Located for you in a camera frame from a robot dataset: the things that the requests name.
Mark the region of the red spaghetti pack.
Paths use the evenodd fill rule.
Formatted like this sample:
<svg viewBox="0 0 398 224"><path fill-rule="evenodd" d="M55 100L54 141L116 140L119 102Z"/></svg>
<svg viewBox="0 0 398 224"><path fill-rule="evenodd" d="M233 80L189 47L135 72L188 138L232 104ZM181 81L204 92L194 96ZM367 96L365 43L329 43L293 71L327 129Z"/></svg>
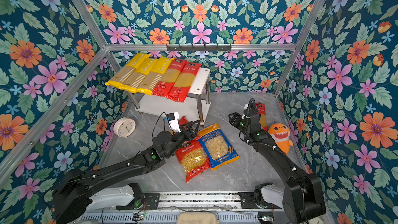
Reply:
<svg viewBox="0 0 398 224"><path fill-rule="evenodd" d="M258 112L260 114L259 123L261 125L261 129L265 130L265 131L268 131L265 104L264 103L257 103L256 107L257 107L257 110L258 110Z"/></svg>
<svg viewBox="0 0 398 224"><path fill-rule="evenodd" d="M174 102L184 102L200 68L200 64L188 62L168 93L167 98Z"/></svg>
<svg viewBox="0 0 398 224"><path fill-rule="evenodd" d="M152 95L167 97L186 64L186 60L175 59L152 90Z"/></svg>

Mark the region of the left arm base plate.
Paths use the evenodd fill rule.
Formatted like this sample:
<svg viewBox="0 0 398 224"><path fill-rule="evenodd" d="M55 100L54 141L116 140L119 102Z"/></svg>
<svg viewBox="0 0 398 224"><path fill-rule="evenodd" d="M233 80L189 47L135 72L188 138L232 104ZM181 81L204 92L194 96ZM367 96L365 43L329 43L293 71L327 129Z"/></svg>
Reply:
<svg viewBox="0 0 398 224"><path fill-rule="evenodd" d="M142 199L137 200L133 203L134 210L145 211L145 210L156 210L160 203L159 193L144 193Z"/></svg>

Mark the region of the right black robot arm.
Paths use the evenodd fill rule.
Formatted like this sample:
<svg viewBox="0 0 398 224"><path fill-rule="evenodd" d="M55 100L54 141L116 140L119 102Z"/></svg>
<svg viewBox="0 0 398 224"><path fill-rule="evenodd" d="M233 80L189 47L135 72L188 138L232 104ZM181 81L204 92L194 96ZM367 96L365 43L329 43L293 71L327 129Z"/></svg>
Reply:
<svg viewBox="0 0 398 224"><path fill-rule="evenodd" d="M293 224L306 223L326 213L320 178L296 165L288 152L293 146L290 129L276 123L264 130L260 123L258 104L250 99L243 114L229 114L229 123L240 131L239 137L252 146L274 168L284 187L258 185L257 204L270 203L282 208Z"/></svg>

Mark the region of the yellow spaghetti bag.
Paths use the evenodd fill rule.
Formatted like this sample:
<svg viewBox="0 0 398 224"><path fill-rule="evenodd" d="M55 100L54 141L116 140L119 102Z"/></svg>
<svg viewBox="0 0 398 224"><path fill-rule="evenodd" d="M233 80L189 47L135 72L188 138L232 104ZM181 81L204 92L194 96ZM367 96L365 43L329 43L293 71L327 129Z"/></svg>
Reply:
<svg viewBox="0 0 398 224"><path fill-rule="evenodd" d="M149 58L150 54L137 53L120 71L106 82L105 85L119 88L139 68L139 66Z"/></svg>
<svg viewBox="0 0 398 224"><path fill-rule="evenodd" d="M148 75L137 88L137 92L152 95L155 86L169 68L174 58L161 57L157 63L152 67Z"/></svg>
<svg viewBox="0 0 398 224"><path fill-rule="evenodd" d="M121 90L125 90L131 93L136 93L140 84L144 81L144 79L148 76L150 71L157 64L158 59L150 59L147 58L143 61L143 63L135 70L127 80L122 83L119 87Z"/></svg>

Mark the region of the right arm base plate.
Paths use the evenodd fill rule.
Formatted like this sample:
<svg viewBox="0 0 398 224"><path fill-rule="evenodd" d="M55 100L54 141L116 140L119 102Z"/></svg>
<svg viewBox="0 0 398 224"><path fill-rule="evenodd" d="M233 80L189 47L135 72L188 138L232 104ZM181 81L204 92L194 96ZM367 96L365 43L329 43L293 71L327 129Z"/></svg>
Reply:
<svg viewBox="0 0 398 224"><path fill-rule="evenodd" d="M238 192L242 209L264 209L265 205L258 204L252 192Z"/></svg>

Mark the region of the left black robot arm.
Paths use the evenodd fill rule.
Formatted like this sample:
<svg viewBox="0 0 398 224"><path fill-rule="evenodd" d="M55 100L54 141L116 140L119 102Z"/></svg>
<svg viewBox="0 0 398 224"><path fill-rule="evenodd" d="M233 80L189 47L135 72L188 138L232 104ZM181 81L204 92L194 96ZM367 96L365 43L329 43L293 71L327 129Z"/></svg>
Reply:
<svg viewBox="0 0 398 224"><path fill-rule="evenodd" d="M180 132L162 131L152 145L136 156L93 171L73 169L65 174L53 192L55 220L67 224L83 215L94 201L90 197L118 182L151 173L166 163L184 142L197 137L200 121L180 125Z"/></svg>

